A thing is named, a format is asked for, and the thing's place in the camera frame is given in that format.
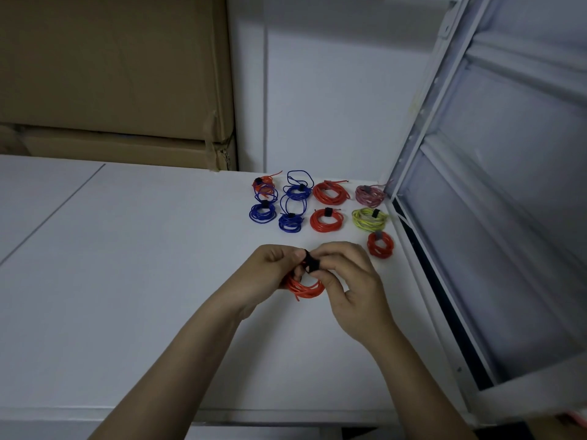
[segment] blue cord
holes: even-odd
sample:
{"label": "blue cord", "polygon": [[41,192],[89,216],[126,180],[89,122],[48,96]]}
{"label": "blue cord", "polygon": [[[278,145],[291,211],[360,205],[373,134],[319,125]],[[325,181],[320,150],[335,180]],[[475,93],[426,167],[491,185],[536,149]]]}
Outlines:
{"label": "blue cord", "polygon": [[[310,186],[309,182],[304,180],[295,179],[290,175],[290,173],[305,173],[310,180],[312,181],[312,186]],[[314,188],[314,179],[310,176],[310,173],[303,169],[292,169],[288,171],[287,176],[289,185],[283,187],[283,192],[293,200],[305,200],[310,197],[312,194],[312,188]]]}
{"label": "blue cord", "polygon": [[303,216],[306,212],[306,207],[308,206],[308,203],[305,199],[302,199],[302,203],[304,204],[304,211],[302,211],[300,214],[288,213],[288,201],[293,198],[288,196],[285,200],[285,207],[283,207],[283,198],[285,197],[286,196],[282,196],[279,200],[279,206],[283,211],[283,213],[279,217],[279,228],[281,228],[286,233],[297,233],[302,229],[302,222],[304,221]]}
{"label": "blue cord", "polygon": [[260,192],[255,193],[255,199],[258,200],[259,203],[251,207],[251,211],[249,211],[249,218],[259,224],[266,224],[267,222],[273,221],[275,217],[277,217],[275,205],[273,204],[277,201],[278,193],[275,189],[271,194],[263,193],[263,196],[269,199],[261,199],[260,195]]}

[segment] black cable tie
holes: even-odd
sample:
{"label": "black cable tie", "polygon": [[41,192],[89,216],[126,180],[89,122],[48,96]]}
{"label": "black cable tie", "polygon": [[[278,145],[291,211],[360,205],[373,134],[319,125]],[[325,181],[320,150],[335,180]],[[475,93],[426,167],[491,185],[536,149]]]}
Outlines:
{"label": "black cable tie", "polygon": [[316,272],[316,270],[320,270],[320,260],[313,258],[310,255],[310,252],[306,250],[306,257],[302,261],[302,265],[306,267],[307,273]]}

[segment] person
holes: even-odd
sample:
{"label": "person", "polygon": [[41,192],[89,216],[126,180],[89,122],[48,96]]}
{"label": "person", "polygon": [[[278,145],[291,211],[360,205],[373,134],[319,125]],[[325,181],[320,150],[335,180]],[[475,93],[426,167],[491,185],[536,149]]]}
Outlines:
{"label": "person", "polygon": [[[182,327],[163,354],[90,436],[90,440],[183,439],[240,322],[283,285],[299,281],[305,250],[262,245]],[[329,242],[311,252],[332,312],[379,366],[410,439],[474,439],[395,324],[382,282],[356,244]],[[331,273],[338,273],[350,290]]]}

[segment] red coiled cord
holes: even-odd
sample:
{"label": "red coiled cord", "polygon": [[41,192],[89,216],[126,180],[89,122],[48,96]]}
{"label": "red coiled cord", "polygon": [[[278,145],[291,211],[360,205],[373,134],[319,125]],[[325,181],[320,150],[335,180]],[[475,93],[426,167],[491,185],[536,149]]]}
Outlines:
{"label": "red coiled cord", "polygon": [[336,222],[332,222],[327,224],[325,222],[321,222],[320,218],[325,216],[327,213],[327,208],[321,208],[319,210],[315,210],[312,216],[310,217],[310,225],[314,230],[320,233],[328,233],[328,232],[335,232],[340,230],[342,227],[342,221],[345,220],[345,217],[342,213],[338,212],[340,208],[333,210],[332,208],[329,209],[331,212],[331,216],[336,219]]}
{"label": "red coiled cord", "polygon": [[[380,233],[380,240],[385,243],[385,247],[377,245],[377,233]],[[393,239],[386,232],[373,232],[367,239],[367,248],[369,249],[369,253],[381,259],[389,258],[393,254],[393,247]]]}
{"label": "red coiled cord", "polygon": [[[350,199],[349,192],[340,185],[342,182],[348,181],[324,181],[314,187],[314,196],[321,203],[326,205],[340,205],[347,199]],[[329,196],[325,193],[326,190],[333,190],[336,193],[335,197]]]}
{"label": "red coiled cord", "polygon": [[272,195],[275,191],[275,185],[273,183],[273,176],[281,174],[283,170],[278,173],[272,174],[271,176],[261,176],[253,181],[253,189],[255,193],[260,193],[263,196]]}
{"label": "red coiled cord", "polygon": [[287,275],[285,278],[285,285],[288,286],[288,289],[295,295],[295,298],[298,301],[300,298],[315,298],[324,292],[324,284],[322,284],[320,281],[317,281],[312,286],[307,287],[297,282],[293,275],[293,272]]}
{"label": "red coiled cord", "polygon": [[385,193],[378,187],[385,185],[359,185],[355,190],[355,199],[365,207],[375,208],[385,199]]}

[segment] person's right hand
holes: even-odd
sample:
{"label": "person's right hand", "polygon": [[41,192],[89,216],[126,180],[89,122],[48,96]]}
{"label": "person's right hand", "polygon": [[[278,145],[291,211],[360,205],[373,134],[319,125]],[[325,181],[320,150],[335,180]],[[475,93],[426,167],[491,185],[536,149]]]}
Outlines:
{"label": "person's right hand", "polygon": [[[381,278],[361,246],[328,242],[310,254],[320,260],[320,270],[311,275],[326,287],[332,313],[348,335],[370,349],[386,332],[397,330]],[[328,270],[346,281],[348,292]]]}

